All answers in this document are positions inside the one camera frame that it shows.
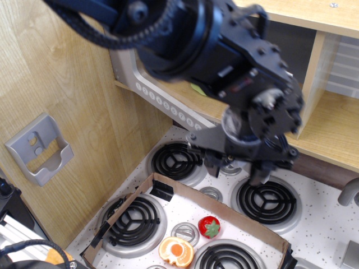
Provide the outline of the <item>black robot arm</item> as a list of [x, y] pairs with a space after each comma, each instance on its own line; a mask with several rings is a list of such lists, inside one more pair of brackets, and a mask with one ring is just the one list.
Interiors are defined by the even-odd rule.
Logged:
[[276, 168], [291, 169], [298, 150], [285, 134], [301, 125], [304, 101], [280, 49], [267, 41], [268, 16], [232, 1], [48, 1], [69, 27], [111, 50], [135, 49], [147, 73], [185, 80], [228, 105], [219, 127], [192, 132], [188, 149], [213, 176], [250, 163], [259, 185]]

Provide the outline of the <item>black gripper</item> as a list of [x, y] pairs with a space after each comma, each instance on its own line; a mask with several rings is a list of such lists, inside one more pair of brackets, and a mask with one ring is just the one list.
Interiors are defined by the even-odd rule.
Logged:
[[191, 151], [204, 159], [208, 173], [218, 177], [220, 169], [234, 161], [251, 163], [249, 185], [265, 184], [276, 167], [291, 169], [299, 152], [284, 136], [264, 141], [238, 143], [223, 131], [193, 131], [186, 136]]

